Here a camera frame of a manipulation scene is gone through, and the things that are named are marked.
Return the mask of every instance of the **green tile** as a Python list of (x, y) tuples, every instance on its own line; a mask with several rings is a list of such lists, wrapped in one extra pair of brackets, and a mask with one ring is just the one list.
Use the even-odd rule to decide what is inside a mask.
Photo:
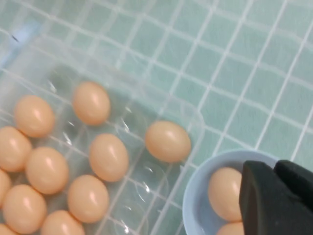
[(135, 76), (136, 78), (141, 78), (147, 68), (147, 65), (148, 62), (146, 60), (138, 57), (137, 55), (127, 53), (121, 66), (121, 70)]
[(97, 33), (103, 25), (105, 25), (110, 17), (110, 14), (110, 9), (94, 3), (81, 27), (88, 31)]
[(50, 13), (55, 2), (51, 0), (34, 0), (33, 5), (44, 12)]
[(48, 32), (48, 35), (63, 41), (70, 31), (71, 29), (68, 28), (67, 26), (60, 24), (58, 22), (53, 22)]
[(222, 131), (235, 103), (233, 99), (210, 91), (201, 109), (205, 124)]
[(170, 34), (157, 60), (170, 67), (180, 69), (189, 53), (191, 44), (190, 41)]
[(123, 44), (126, 41), (134, 22), (134, 17), (118, 14), (115, 22), (106, 35)]
[(196, 169), (194, 167), (189, 166), (186, 174), (184, 175), (182, 181), (180, 182), (179, 188), (174, 197), (174, 202), (176, 202), (180, 206), (182, 206), (184, 193), (185, 193), (187, 184), (189, 182), (189, 179), (192, 176), (192, 174), (195, 172), (195, 170)]
[(148, 3), (148, 0), (127, 0), (125, 1), (123, 8), (131, 12), (141, 12), (144, 6)]
[(95, 50), (95, 57), (109, 63), (110, 65), (114, 65), (119, 58), (121, 53), (121, 48), (113, 45), (107, 41), (100, 41), (99, 45)]
[(174, 24), (174, 29), (196, 37), (206, 14), (207, 9), (204, 7), (194, 1), (185, 1)]
[(304, 37), (313, 20), (313, 9), (288, 3), (278, 28), (292, 32), (299, 37)]
[(3, 32), (0, 32), (0, 46), (1, 46), (1, 44), (4, 43), (8, 38), (9, 38), (8, 35), (6, 35), (6, 34), (3, 33)]
[(19, 9), (20, 5), (18, 3), (7, 1), (0, 14), (0, 28), (9, 31)]
[(213, 14), (202, 40), (216, 46), (226, 48), (237, 23), (223, 16)]
[(258, 68), (248, 87), (245, 98), (271, 109), (283, 82), (283, 77)]
[(198, 46), (187, 66), (186, 73), (209, 83), (220, 58), (218, 52)]
[(152, 198), (153, 195), (150, 191), (132, 182), (127, 182), (113, 207), (111, 217), (136, 230), (145, 216)]
[(274, 34), (262, 58), (262, 62), (287, 72), (299, 49), (296, 41)]
[(197, 106), (206, 87), (182, 77), (175, 89), (174, 95)]
[(179, 235), (187, 235), (184, 226), (181, 228), (181, 231), (180, 231)]
[(85, 0), (64, 0), (62, 9), (58, 13), (58, 17), (64, 21), (75, 23), (77, 17), (80, 15), (84, 5)]
[(290, 159), (300, 133), (300, 129), (273, 117), (259, 149), (280, 159)]
[(163, 163), (153, 157), (147, 150), (141, 154), (131, 178), (150, 190), (156, 191), (160, 186), (161, 180), (165, 177), (169, 164)]
[(158, 0), (151, 8), (148, 15), (152, 16), (158, 21), (168, 23), (176, 8), (177, 2), (178, 0)]
[(304, 47), (295, 64), (292, 74), (300, 79), (313, 83), (313, 66), (312, 63), (310, 63), (311, 61), (313, 61), (313, 51)]
[(251, 71), (251, 65), (227, 58), (214, 82), (214, 86), (240, 95)]
[(72, 47), (83, 51), (87, 51), (92, 41), (93, 41), (92, 37), (87, 36), (86, 34), (76, 33), (72, 41)]
[(163, 91), (170, 91), (172, 84), (176, 78), (176, 74), (162, 67), (154, 65), (147, 75), (147, 80)]
[(28, 11), (27, 16), (24, 18), (24, 22), (33, 22), (36, 21), (40, 24), (43, 24), (46, 21), (46, 16), (43, 16), (42, 14), (35, 12), (35, 11)]
[(313, 92), (311, 90), (295, 83), (288, 83), (276, 112), (304, 124), (312, 103)]
[(170, 205), (156, 235), (173, 235), (182, 221), (181, 209)]
[(311, 30), (309, 37), (308, 37), (308, 42), (313, 43), (313, 30)]
[(231, 47), (231, 52), (256, 60), (262, 50), (267, 34), (243, 25)]
[(131, 48), (146, 56), (152, 56), (163, 33), (162, 28), (144, 21), (131, 44)]
[(267, 118), (267, 114), (261, 110), (241, 103), (227, 133), (254, 146)]
[(306, 133), (302, 139), (301, 145), (298, 149), (294, 162), (305, 167), (306, 169), (313, 171), (313, 135)]
[(218, 8), (237, 15), (241, 15), (241, 13), (245, 9), (247, 2), (248, 0), (220, 0)]
[(278, 16), (282, 3), (282, 0), (254, 1), (247, 19), (252, 22), (272, 26)]
[(157, 219), (160, 216), (160, 211), (163, 210), (165, 201), (159, 197), (156, 198), (156, 201), (154, 202), (152, 209), (150, 213), (147, 215), (146, 221), (142, 228), (140, 229), (139, 234), (148, 235), (151, 234), (151, 230), (153, 229), (153, 226), (155, 225)]
[(192, 160), (192, 163), (195, 165), (201, 165), (208, 158), (212, 157), (212, 153), (219, 138), (219, 134), (213, 133), (209, 130), (205, 130), (203, 140), (201, 141), (199, 150)]
[(218, 150), (218, 153), (223, 153), (223, 152), (227, 152), (227, 151), (231, 151), (231, 150), (236, 150), (236, 149), (242, 149), (243, 147), (238, 144), (237, 142), (234, 142), (232, 140), (230, 140), (227, 137), (224, 137), (224, 139), (222, 140), (222, 143), (220, 145), (220, 148)]
[(310, 128), (313, 128), (313, 117), (311, 118), (311, 121), (310, 121), (310, 123), (309, 123), (309, 127), (310, 127)]

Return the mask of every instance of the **clear plastic tray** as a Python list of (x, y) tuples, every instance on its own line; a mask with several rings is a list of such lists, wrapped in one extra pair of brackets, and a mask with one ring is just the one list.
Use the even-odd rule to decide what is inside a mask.
[[(97, 127), (85, 126), (74, 114), (71, 96), (81, 81), (92, 80), (108, 91), (112, 103), (109, 120)], [(51, 146), (67, 159), (70, 181), (93, 174), (88, 147), (100, 133), (117, 135), (130, 155), (130, 168), (118, 183), (107, 183), (111, 204), (104, 219), (86, 224), (87, 235), (149, 235), (167, 212), (203, 136), (203, 120), (192, 105), (163, 93), (143, 79), (129, 77), (61, 42), (39, 37), (25, 47), (0, 75), (0, 127), (14, 125), (12, 110), (23, 95), (45, 99), (56, 115), (53, 133), (32, 140), (34, 147)], [(186, 162), (162, 163), (153, 158), (143, 142), (145, 130), (157, 119), (184, 127), (192, 140)], [(12, 175), (15, 184), (27, 184), (23, 173)], [(48, 212), (67, 210), (66, 193), (46, 197)]]

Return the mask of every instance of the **tiled surface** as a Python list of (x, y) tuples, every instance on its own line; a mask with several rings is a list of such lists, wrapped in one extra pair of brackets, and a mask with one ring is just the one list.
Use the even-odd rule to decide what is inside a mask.
[[(163, 197), (173, 188), (180, 166), (155, 162), (156, 175), (131, 175), (131, 180), (159, 188), (161, 196), (152, 200), (142, 195), (148, 205), (138, 208), (149, 207), (149, 214), (143, 220), (138, 209), (130, 216), (129, 234), (184, 235), (183, 189), (195, 168), (217, 153), (256, 148), (313, 170), (311, 1), (4, 0), (0, 11), (0, 42), (6, 32), (34, 18), (44, 24), (43, 34), (49, 38), (146, 79), (192, 103), (203, 115), (204, 139), (172, 192), (164, 218), (158, 220)], [(40, 70), (36, 77), (40, 79)], [(143, 169), (144, 164), (139, 161), (137, 166)], [(156, 177), (166, 171), (173, 177), (160, 185)], [(135, 189), (132, 182), (124, 188)], [(101, 232), (125, 233), (116, 220), (129, 213), (127, 198), (117, 200), (120, 207)], [(153, 230), (148, 225), (156, 221), (161, 227)]]

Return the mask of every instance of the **white grout line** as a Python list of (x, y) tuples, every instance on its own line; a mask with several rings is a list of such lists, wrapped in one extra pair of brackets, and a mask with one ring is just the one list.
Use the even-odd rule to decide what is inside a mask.
[[(32, 5), (29, 5), (29, 4), (27, 4), (27, 3), (23, 3), (23, 5), (26, 6), (26, 7), (28, 7), (28, 8), (30, 8), (30, 9), (33, 10), (33, 11), (36, 11), (36, 12), (39, 13), (39, 14), (45, 16), (46, 18), (49, 18), (49, 19), (51, 19), (51, 20), (54, 20), (54, 21), (56, 21), (56, 22), (58, 22), (58, 23), (61, 23), (61, 24), (65, 25), (65, 26), (67, 26), (67, 27), (70, 27), (72, 30), (77, 30), (77, 32), (80, 32), (80, 33), (82, 33), (82, 34), (86, 34), (86, 35), (88, 35), (88, 36), (90, 36), (90, 37), (99, 38), (99, 39), (101, 39), (101, 40), (107, 41), (107, 42), (112, 43), (113, 45), (115, 45), (115, 46), (117, 46), (117, 47), (120, 47), (120, 48), (125, 49), (127, 52), (129, 52), (129, 53), (131, 53), (131, 54), (133, 54), (133, 55), (135, 55), (135, 56), (138, 56), (139, 58), (141, 58), (141, 59), (143, 59), (143, 60), (146, 60), (146, 61), (148, 61), (148, 62), (151, 61), (151, 58), (150, 58), (150, 57), (147, 57), (147, 56), (145, 56), (145, 55), (143, 55), (143, 54), (141, 54), (141, 53), (139, 53), (139, 52), (137, 52), (137, 51), (134, 51), (134, 50), (132, 50), (132, 49), (130, 49), (130, 48), (125, 48), (123, 44), (118, 43), (118, 42), (116, 42), (116, 41), (110, 39), (109, 37), (106, 37), (106, 36), (103, 36), (103, 35), (99, 35), (99, 34), (94, 34), (94, 33), (89, 32), (89, 31), (87, 31), (87, 30), (81, 29), (81, 28), (79, 28), (79, 27), (77, 27), (77, 26), (75, 26), (75, 25), (73, 25), (73, 24), (71, 24), (71, 23), (68, 23), (68, 22), (66, 22), (66, 21), (63, 21), (63, 20), (61, 20), (61, 19), (56, 18), (53, 14), (52, 14), (52, 15), (49, 15), (49, 14), (47, 14), (46, 12), (44, 12), (44, 11), (42, 11), (42, 10), (40, 10), (40, 9), (37, 9), (37, 8), (33, 7)], [(147, 19), (148, 21), (151, 21), (151, 19), (152, 19), (150, 16), (147, 16), (147, 15), (145, 15), (144, 18)], [(159, 23), (158, 26), (160, 26), (160, 27), (166, 27), (166, 25), (164, 25), (164, 24), (162, 24), (162, 23)], [(8, 33), (7, 31), (5, 31), (5, 30), (0, 29), (0, 31), (3, 32), (3, 33), (5, 33), (5, 34), (8, 34), (8, 35), (9, 35), (9, 33)], [(171, 31), (171, 33), (173, 33), (173, 34), (175, 34), (175, 35), (177, 35), (177, 36), (179, 36), (179, 37), (181, 37), (181, 38), (184, 38), (184, 39), (186, 39), (186, 40), (189, 40), (189, 41), (191, 41), (191, 42), (194, 40), (192, 37), (190, 37), (189, 35), (184, 34), (184, 33), (182, 33), (182, 32), (176, 31), (176, 30), (174, 30), (174, 29), (170, 29), (170, 31)], [(50, 36), (47, 36), (47, 35), (43, 35), (43, 36), (48, 37), (48, 38), (50, 38), (50, 39), (52, 39), (52, 40), (56, 40), (56, 41), (57, 41), (57, 39), (52, 38), (52, 37), (50, 37)], [(219, 47), (217, 47), (217, 46), (215, 46), (215, 45), (212, 45), (212, 44), (210, 44), (210, 43), (199, 42), (199, 45), (201, 45), (201, 46), (203, 46), (203, 47), (205, 47), (205, 48), (208, 48), (208, 49), (210, 49), (210, 50), (213, 50), (213, 51), (215, 51), (215, 52), (217, 52), (217, 53), (222, 53), (222, 52), (223, 52), (223, 49), (222, 49), (222, 48), (219, 48)], [(243, 57), (243, 56), (240, 56), (240, 55), (237, 55), (237, 54), (234, 54), (234, 53), (231, 53), (231, 52), (229, 53), (228, 56), (229, 56), (230, 58), (232, 58), (232, 59), (238, 60), (238, 61), (240, 61), (240, 62), (242, 62), (242, 63), (247, 64), (247, 65), (254, 65), (254, 64), (255, 64), (255, 61), (253, 61), (253, 60), (251, 60), (251, 59), (247, 59), (247, 58), (245, 58), (245, 57)], [(170, 67), (170, 66), (168, 66), (168, 65), (166, 65), (166, 64), (163, 64), (163, 63), (161, 63), (161, 62), (155, 61), (155, 64), (158, 65), (158, 66), (160, 66), (161, 68), (163, 68), (163, 69), (165, 69), (165, 70), (170, 71), (170, 72), (173, 72), (173, 73), (180, 73), (179, 70), (177, 70), (177, 69), (175, 69), (175, 68), (172, 68), (172, 67)], [(273, 66), (271, 66), (271, 65), (267, 65), (267, 64), (264, 64), (264, 63), (260, 63), (260, 64), (259, 64), (259, 67), (262, 68), (262, 69), (268, 70), (268, 71), (270, 71), (270, 72), (276, 73), (276, 74), (278, 74), (278, 75), (280, 75), (280, 76), (286, 76), (285, 72), (283, 72), (283, 71), (281, 71), (281, 70), (279, 70), (279, 69), (277, 69), (277, 68), (275, 68), (275, 67), (273, 67)], [(188, 74), (185, 74), (185, 73), (182, 73), (182, 75), (183, 75), (183, 76), (186, 76), (186, 77), (192, 77), (192, 76), (190, 76), (190, 75), (188, 75)], [(194, 81), (197, 82), (197, 83), (199, 83), (199, 84), (204, 84), (205, 86), (207, 86), (207, 83), (202, 82), (202, 81), (201, 81), (200, 79), (198, 79), (198, 78), (194, 78)]]
[[(37, 49), (38, 51), (44, 53), (44, 54), (47, 54), (47, 55), (51, 56), (52, 58), (56, 58), (55, 55), (52, 55), (52, 54), (50, 54), (50, 53), (48, 53), (48, 52), (46, 52), (46, 51), (43, 51), (43, 50), (40, 49), (40, 48), (36, 48), (36, 47), (34, 47), (34, 48)], [(16, 75), (16, 74), (14, 74), (14, 73), (12, 73), (12, 72), (10, 72), (10, 71), (6, 71), (6, 70), (3, 70), (3, 71), (4, 71), (5, 73), (9, 74), (9, 75), (12, 75), (12, 76), (16, 77), (17, 79), (21, 79), (22, 81), (24, 81), (25, 83), (27, 83), (27, 84), (33, 86), (34, 88), (37, 88), (37, 89), (39, 89), (39, 90), (41, 90), (41, 91), (46, 91), (46, 90), (42, 89), (41, 87), (38, 87), (37, 85), (30, 83), (29, 81), (25, 80), (23, 77), (20, 77), (19, 75)], [(194, 82), (197, 82), (197, 79), (194, 79), (194, 78), (192, 78), (192, 77), (187, 77), (187, 79), (188, 79), (188, 78), (190, 78), (190, 79), (193, 80)], [(229, 92), (227, 92), (227, 91), (224, 91), (224, 90), (222, 90), (222, 89), (215, 88), (214, 86), (212, 86), (211, 89), (212, 89), (214, 92), (216, 92), (216, 93), (218, 93), (218, 94), (221, 94), (221, 95), (224, 95), (224, 96), (227, 96), (227, 97), (229, 97), (229, 98), (231, 98), (231, 99), (233, 99), (233, 100), (237, 100), (237, 99), (238, 99), (238, 96), (236, 96), (236, 95), (234, 95), (234, 94), (232, 94), (232, 93), (229, 93)], [(51, 92), (49, 92), (49, 91), (48, 91), (48, 93), (49, 93), (50, 95), (52, 95), (52, 96), (54, 96), (54, 97), (60, 99), (61, 101), (65, 102), (65, 103), (67, 103), (67, 104), (70, 104), (70, 102), (69, 102), (68, 100), (63, 99), (62, 97), (58, 96), (58, 95), (55, 94), (55, 93), (51, 93)], [(252, 101), (252, 100), (248, 100), (248, 99), (243, 98), (242, 102), (245, 103), (245, 104), (247, 104), (247, 105), (250, 105), (250, 106), (252, 106), (252, 107), (258, 108), (258, 109), (260, 109), (261, 111), (263, 111), (263, 112), (265, 112), (265, 113), (267, 113), (267, 114), (270, 113), (270, 110), (268, 110), (266, 107), (264, 107), (264, 106), (262, 106), (262, 105), (260, 105), (260, 104), (258, 104), (258, 103), (256, 103), (256, 102), (254, 102), (254, 101)], [(298, 123), (298, 122), (296, 122), (296, 121), (294, 121), (294, 120), (292, 120), (292, 119), (290, 119), (290, 118), (288, 118), (288, 117), (285, 117), (285, 116), (283, 116), (283, 115), (280, 115), (280, 114), (274, 114), (274, 117), (279, 118), (280, 120), (285, 121), (285, 122), (287, 122), (287, 123), (289, 123), (289, 124), (291, 124), (291, 125), (293, 125), (293, 126), (295, 126), (295, 127), (297, 127), (297, 128), (302, 128), (302, 126), (303, 126), (302, 124), (300, 124), (300, 123)]]
[(279, 94), (278, 94), (278, 96), (277, 96), (277, 98), (276, 98), (276, 100), (275, 100), (275, 102), (274, 102), (274, 105), (273, 105), (273, 107), (272, 107), (272, 110), (271, 110), (271, 112), (270, 112), (270, 115), (269, 115), (269, 117), (268, 117), (268, 119), (267, 119), (267, 121), (266, 121), (266, 123), (265, 123), (265, 125), (264, 125), (264, 127), (263, 127), (263, 130), (262, 130), (262, 132), (261, 132), (261, 134), (260, 134), (260, 137), (259, 137), (259, 139), (258, 139), (258, 141), (257, 141), (257, 143), (256, 143), (256, 145), (255, 145), (255, 148), (256, 148), (256, 149), (258, 149), (259, 146), (260, 146), (260, 144), (261, 144), (261, 141), (262, 141), (262, 139), (263, 139), (263, 137), (264, 137), (264, 135), (265, 135), (265, 133), (266, 133), (266, 130), (267, 130), (267, 128), (268, 128), (268, 125), (269, 125), (269, 123), (270, 123), (270, 121), (271, 121), (271, 118), (272, 118), (272, 116), (273, 116), (273, 114), (274, 114), (274, 112), (275, 112), (275, 110), (276, 110), (276, 108), (277, 108), (277, 106), (278, 106), (278, 103), (279, 103), (279, 101), (280, 101), (280, 99), (281, 99), (281, 97), (282, 97), (282, 95), (283, 95), (283, 92), (284, 92), (284, 90), (285, 90), (285, 88), (286, 88), (286, 86), (287, 86), (287, 84), (288, 84), (288, 80), (289, 80), (289, 78), (290, 78), (290, 76), (291, 76), (291, 74), (292, 74), (292, 72), (293, 72), (293, 68), (294, 68), (296, 62), (298, 61), (298, 58), (299, 58), (299, 56), (300, 56), (300, 54), (301, 54), (301, 52), (302, 52), (302, 49), (304, 48), (305, 42), (307, 41), (307, 39), (308, 39), (308, 37), (309, 37), (309, 35), (310, 35), (310, 32), (311, 32), (312, 28), (313, 28), (313, 21), (311, 22), (310, 27), (308, 28), (308, 30), (307, 30), (307, 32), (306, 32), (306, 34), (305, 34), (305, 37), (304, 37), (304, 39), (303, 39), (303, 42), (301, 43), (300, 48), (299, 48), (297, 54), (295, 55), (295, 57), (294, 57), (294, 59), (293, 59), (293, 62), (292, 62), (291, 66), (290, 66), (290, 68), (289, 68), (289, 70), (288, 70), (288, 73), (287, 73), (287, 75), (286, 75), (286, 78), (285, 78), (285, 81), (284, 81), (284, 83), (283, 83), (283, 85), (282, 85), (282, 88), (281, 88), (280, 91), (279, 91)]
[(202, 36), (203, 36), (203, 34), (204, 34), (208, 24), (210, 23), (210, 21), (212, 19), (212, 16), (213, 16), (213, 13), (214, 13), (214, 11), (215, 11), (215, 9), (216, 9), (218, 4), (219, 4), (219, 0), (215, 0), (212, 8), (210, 8), (208, 10), (208, 14), (206, 15), (206, 17), (205, 17), (205, 19), (204, 19), (204, 21), (203, 21), (203, 23), (201, 25), (201, 28), (200, 28), (200, 30), (199, 30), (199, 32), (197, 34), (197, 37), (193, 41), (193, 44), (192, 44), (192, 46), (191, 46), (191, 48), (189, 50), (189, 53), (187, 54), (184, 62), (182, 63), (181, 68), (179, 70), (179, 73), (176, 76), (176, 78), (175, 78), (175, 80), (174, 80), (174, 82), (172, 84), (172, 87), (170, 89), (170, 94), (174, 93), (174, 91), (175, 91), (175, 89), (176, 89), (176, 87), (177, 87), (177, 85), (178, 85), (178, 83), (180, 81), (180, 78), (182, 77), (182, 75), (185, 72), (185, 70), (187, 69), (190, 61), (192, 60), (192, 58), (194, 56), (194, 53), (195, 53), (195, 51), (196, 51), (196, 49), (197, 49), (197, 47), (199, 45), (199, 42), (201, 41), (201, 38), (202, 38)]
[(14, 18), (11, 26), (10, 26), (10, 31), (16, 29), (18, 26), (20, 26), (20, 24), (22, 24), (24, 18), (27, 16), (28, 14), (28, 9), (26, 7), (24, 7), (22, 4), (19, 4), (17, 2), (17, 4), (20, 6), (19, 11), (17, 12), (17, 17)]
[[(85, 21), (86, 17), (88, 16), (89, 12), (91, 11), (92, 7), (92, 1), (86, 1), (84, 3), (84, 6), (78, 13), (78, 15), (75, 18), (74, 25), (76, 28), (79, 28)], [(75, 36), (77, 35), (76, 30), (72, 29), (72, 31), (67, 35), (64, 42), (68, 45), (71, 45), (71, 43), (74, 41)]]
[(174, 26), (174, 24), (175, 24), (175, 22), (179, 16), (179, 13), (181, 11), (183, 4), (184, 4), (184, 0), (180, 0), (177, 3), (177, 6), (176, 6), (171, 18), (170, 18), (168, 26), (165, 27), (165, 33), (163, 34), (158, 46), (156, 47), (156, 50), (155, 50), (153, 56), (151, 57), (144, 74), (146, 74), (146, 75), (150, 74), (151, 69), (153, 68), (153, 65), (156, 63), (157, 58), (160, 56), (162, 50), (164, 49), (164, 46), (167, 42), (167, 39), (168, 39), (170, 33), (172, 32), (172, 28), (173, 28), (173, 26)]
[(298, 150), (299, 150), (299, 148), (301, 146), (302, 140), (303, 140), (303, 138), (305, 136), (305, 133), (306, 133), (306, 131), (308, 129), (308, 126), (310, 124), (310, 121), (311, 121), (312, 117), (313, 117), (313, 105), (312, 105), (310, 113), (309, 113), (309, 115), (308, 115), (308, 117), (307, 117), (307, 119), (305, 121), (305, 124), (304, 124), (304, 126), (302, 128), (302, 131), (301, 131), (300, 137), (298, 139), (297, 145), (296, 145), (296, 147), (295, 147), (295, 149), (294, 149), (294, 151), (292, 153), (292, 156), (290, 158), (290, 161), (292, 161), (292, 162), (294, 161), (294, 159), (295, 159), (295, 157), (296, 157), (296, 155), (298, 153)]
[(208, 86), (206, 88), (206, 91), (204, 92), (204, 94), (203, 94), (203, 96), (202, 96), (202, 98), (201, 98), (201, 100), (200, 100), (200, 102), (198, 104), (198, 111), (199, 112), (201, 111), (201, 109), (202, 109), (202, 107), (203, 107), (203, 105), (204, 105), (204, 103), (206, 101), (206, 98), (207, 98), (207, 96), (208, 96), (208, 94), (209, 94), (209, 92), (211, 90), (212, 84), (217, 79), (217, 77), (218, 77), (218, 75), (220, 73), (220, 70), (223, 67), (224, 62), (225, 62), (225, 60), (227, 59), (227, 57), (229, 55), (231, 47), (233, 46), (233, 44), (235, 43), (235, 40), (237, 39), (237, 36), (238, 36), (238, 34), (240, 32), (240, 29), (242, 28), (243, 22), (244, 22), (247, 14), (248, 14), (250, 8), (252, 7), (252, 4), (253, 4), (252, 0), (248, 1), (247, 5), (245, 7), (244, 12), (243, 12), (241, 18), (239, 19), (239, 22), (238, 22), (238, 24), (236, 26), (236, 29), (235, 29), (233, 35), (231, 36), (230, 41), (228, 42), (227, 47), (226, 47), (226, 49), (225, 49), (225, 51), (224, 51), (224, 53), (223, 53), (223, 55), (222, 55), (218, 65), (217, 65), (217, 67), (216, 67), (216, 69), (215, 69), (215, 71), (214, 71), (214, 73), (213, 73), (213, 75), (211, 77), (210, 83), (208, 84)]
[(215, 155), (215, 154), (217, 153), (217, 151), (219, 150), (219, 148), (220, 148), (220, 146), (221, 146), (221, 144), (222, 144), (223, 138), (224, 138), (225, 134), (227, 133), (227, 131), (228, 131), (228, 129), (229, 129), (229, 127), (230, 127), (230, 125), (231, 125), (231, 123), (232, 123), (232, 121), (233, 121), (235, 115), (236, 115), (236, 112), (237, 112), (237, 110), (238, 110), (238, 108), (239, 108), (239, 106), (240, 106), (240, 103), (242, 102), (242, 100), (243, 100), (243, 98), (244, 98), (244, 96), (245, 96), (245, 94), (246, 94), (246, 92), (247, 92), (247, 90), (248, 90), (248, 88), (249, 88), (250, 83), (251, 83), (252, 80), (253, 80), (253, 77), (254, 77), (255, 72), (257, 71), (258, 65), (259, 65), (259, 63), (261, 62), (261, 60), (262, 60), (262, 58), (263, 58), (263, 55), (264, 55), (265, 52), (266, 52), (266, 49), (268, 48), (268, 45), (269, 45), (269, 43), (270, 43), (270, 40), (271, 40), (271, 38), (272, 38), (272, 36), (273, 36), (273, 34), (274, 34), (274, 32), (275, 32), (275, 28), (277, 27), (277, 25), (278, 25), (278, 23), (279, 23), (279, 21), (280, 21), (280, 18), (282, 17), (282, 15), (283, 15), (283, 13), (284, 13), (284, 11), (285, 11), (286, 5), (287, 5), (287, 1), (284, 1), (284, 3), (283, 3), (282, 6), (281, 6), (281, 9), (280, 9), (280, 11), (279, 11), (279, 13), (278, 13), (278, 16), (277, 16), (277, 18), (276, 18), (276, 21), (275, 21), (275, 23), (274, 23), (274, 25), (273, 25), (273, 27), (272, 27), (272, 30), (269, 32), (268, 37), (267, 37), (267, 39), (266, 39), (266, 41), (265, 41), (265, 44), (264, 44), (264, 46), (263, 46), (263, 48), (262, 48), (262, 50), (261, 50), (261, 52), (260, 52), (260, 54), (259, 54), (259, 56), (258, 56), (257, 62), (256, 62), (256, 64), (254, 65), (254, 67), (253, 67), (253, 69), (252, 69), (252, 71), (251, 71), (251, 73), (250, 73), (250, 75), (249, 75), (249, 78), (248, 78), (247, 81), (246, 81), (246, 84), (245, 84), (245, 86), (244, 86), (244, 89), (242, 90), (242, 92), (241, 92), (241, 94), (240, 94), (240, 97), (239, 97), (239, 99), (237, 100), (237, 102), (236, 102), (236, 104), (235, 104), (235, 107), (234, 107), (232, 113), (230, 114), (230, 117), (229, 117), (229, 119), (228, 119), (228, 121), (227, 121), (227, 123), (226, 123), (226, 125), (225, 125), (224, 130), (223, 130), (223, 133), (222, 133), (222, 135), (221, 135), (221, 137), (220, 137), (220, 139), (219, 139), (219, 141), (218, 141), (218, 143), (217, 143), (217, 145), (216, 145), (216, 147), (215, 147), (215, 149), (214, 149), (214, 151), (213, 151), (213, 155)]
[(184, 223), (183, 223), (183, 221), (181, 221), (179, 227), (177, 228), (177, 231), (176, 231), (175, 235), (179, 235), (180, 234), (181, 230), (183, 229), (183, 226), (184, 226)]
[(131, 29), (129, 35), (128, 35), (128, 38), (126, 39), (126, 42), (125, 42), (125, 44), (124, 44), (124, 50), (121, 52), (120, 58), (117, 60), (117, 62), (116, 62), (116, 64), (115, 64), (115, 66), (116, 66), (118, 69), (122, 66), (123, 61), (124, 61), (124, 59), (125, 59), (125, 57), (126, 57), (126, 53), (128, 52), (128, 50), (129, 50), (129, 48), (130, 48), (130, 46), (131, 46), (131, 43), (133, 42), (133, 39), (135, 38), (135, 36), (136, 36), (138, 30), (140, 29), (140, 27), (141, 27), (141, 25), (142, 25), (142, 23), (143, 23), (143, 16), (144, 16), (144, 13), (145, 13), (145, 12), (149, 12), (150, 9), (154, 6), (155, 2), (156, 2), (156, 0), (148, 0), (148, 2), (146, 3), (146, 5), (143, 7), (143, 13), (141, 13), (141, 14), (137, 17), (137, 19), (136, 19), (136, 21), (135, 21), (135, 23), (134, 23), (134, 25), (133, 25), (133, 27), (132, 27), (132, 29)]

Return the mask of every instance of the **brown egg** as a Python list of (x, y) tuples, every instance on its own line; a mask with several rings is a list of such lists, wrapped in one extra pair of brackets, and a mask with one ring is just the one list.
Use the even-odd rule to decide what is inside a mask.
[(3, 202), (5, 223), (20, 234), (32, 234), (42, 225), (47, 206), (44, 198), (28, 185), (11, 188)]
[(102, 180), (116, 182), (128, 171), (129, 157), (123, 142), (112, 134), (98, 135), (89, 149), (93, 172)]
[(221, 227), (217, 235), (245, 235), (244, 226), (241, 222), (226, 224)]
[(11, 186), (12, 182), (10, 177), (7, 173), (0, 169), (0, 208), (2, 207), (4, 197), (11, 188)]
[(45, 219), (41, 235), (85, 235), (85, 231), (67, 211), (56, 211)]
[(180, 162), (191, 149), (187, 132), (170, 121), (153, 123), (146, 131), (145, 144), (152, 156), (168, 163)]
[(50, 147), (34, 149), (25, 166), (32, 187), (43, 194), (60, 192), (68, 181), (68, 165), (61, 153)]
[(241, 173), (233, 168), (223, 167), (213, 173), (209, 182), (209, 201), (215, 213), (222, 219), (241, 221), (239, 193)]
[(50, 105), (35, 95), (26, 95), (17, 102), (14, 120), (20, 131), (33, 138), (45, 137), (54, 127)]
[(105, 185), (91, 175), (78, 177), (67, 192), (69, 211), (83, 223), (101, 220), (109, 207), (109, 201)]
[(24, 170), (31, 142), (12, 126), (0, 129), (0, 167), (9, 172)]
[(16, 232), (12, 231), (5, 224), (0, 224), (0, 234), (1, 235), (18, 235)]
[(87, 125), (100, 125), (111, 112), (108, 94), (94, 82), (83, 82), (76, 88), (73, 107), (78, 118)]

